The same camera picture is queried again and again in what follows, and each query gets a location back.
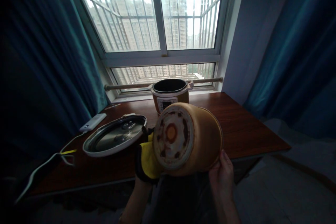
oven mitt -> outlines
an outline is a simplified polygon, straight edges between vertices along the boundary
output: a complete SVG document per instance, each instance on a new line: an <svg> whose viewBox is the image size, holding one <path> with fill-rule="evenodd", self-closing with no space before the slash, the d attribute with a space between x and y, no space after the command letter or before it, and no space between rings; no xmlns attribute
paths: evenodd
<svg viewBox="0 0 336 224"><path fill-rule="evenodd" d="M153 150L153 132L148 142L138 145L135 153L135 173L144 182L157 184L163 167L159 164Z"/></svg>

curtain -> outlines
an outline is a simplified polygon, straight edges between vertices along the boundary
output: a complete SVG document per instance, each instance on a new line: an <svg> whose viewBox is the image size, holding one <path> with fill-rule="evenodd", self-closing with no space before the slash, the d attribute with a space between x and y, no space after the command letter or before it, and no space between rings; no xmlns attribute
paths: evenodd
<svg viewBox="0 0 336 224"><path fill-rule="evenodd" d="M336 138L336 0L287 0L244 107Z"/></svg>
<svg viewBox="0 0 336 224"><path fill-rule="evenodd" d="M8 74L29 89L7 84L17 132L6 138L46 157L107 105L94 55L73 0L9 0L5 23L7 58L15 54L25 69Z"/></svg>

hand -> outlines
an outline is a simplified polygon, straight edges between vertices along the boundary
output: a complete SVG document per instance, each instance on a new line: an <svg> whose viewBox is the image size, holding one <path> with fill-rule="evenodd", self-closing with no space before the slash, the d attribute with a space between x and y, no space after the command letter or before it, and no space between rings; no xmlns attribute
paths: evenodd
<svg viewBox="0 0 336 224"><path fill-rule="evenodd" d="M220 152L219 161L210 169L209 180L216 203L225 206L233 201L233 165L224 150Z"/></svg>

window frame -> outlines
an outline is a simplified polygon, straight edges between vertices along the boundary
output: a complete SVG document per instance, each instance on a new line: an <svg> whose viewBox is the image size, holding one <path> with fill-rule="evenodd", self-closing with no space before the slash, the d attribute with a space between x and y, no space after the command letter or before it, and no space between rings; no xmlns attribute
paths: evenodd
<svg viewBox="0 0 336 224"><path fill-rule="evenodd" d="M215 62L214 78L218 78L221 59L221 47L224 43L223 33L226 22L226 12L229 0L220 0L217 29L214 48L211 49L182 49L182 50L167 50L164 19L162 13L161 0L153 0L153 6L156 17L157 30L159 35L160 49L157 51L127 51L127 52L105 52L101 43L99 34L91 19L91 15L87 10L86 0L74 0L74 5L78 10L80 19L82 20L84 29L87 32L88 39L95 51L98 54L103 66L105 67L108 76L112 83L117 85L118 82L113 76L110 68L117 67L138 67L151 65L176 65L176 64L197 64L197 63L212 63ZM204 90L216 89L217 83L213 83L212 88L208 86L200 87ZM146 91L132 92L130 94L123 94L120 90L115 92L117 97L120 96L134 96L147 95Z"/></svg>

white cable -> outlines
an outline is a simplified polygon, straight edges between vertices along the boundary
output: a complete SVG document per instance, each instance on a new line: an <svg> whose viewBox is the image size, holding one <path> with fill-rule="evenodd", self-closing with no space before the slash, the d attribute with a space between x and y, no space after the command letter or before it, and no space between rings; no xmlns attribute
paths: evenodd
<svg viewBox="0 0 336 224"><path fill-rule="evenodd" d="M51 159L53 159L56 155L61 155L61 158L63 159L63 161L67 164L67 165L71 165L71 166L74 166L74 164L71 164L69 163L64 156L72 156L73 159L75 159L75 157L73 155L62 155L61 153L64 151L64 149L73 141L75 140L77 137L80 137L82 135L84 135L87 131L84 131L82 134L74 137L70 142L67 143L67 145L65 145L62 150L60 152L57 152L55 154L53 154L47 161L45 161L43 164L41 164L39 167L37 167L32 173L31 175L29 176L29 181L28 181L28 184L26 186L26 188L23 190L23 192L20 194L20 196L16 199L16 201L14 202L14 204L16 205L20 199L25 195L25 193L28 191L29 187L31 186L32 182L33 182L33 178L34 178L34 175L35 173L42 167L44 166L46 163L48 163Z"/></svg>

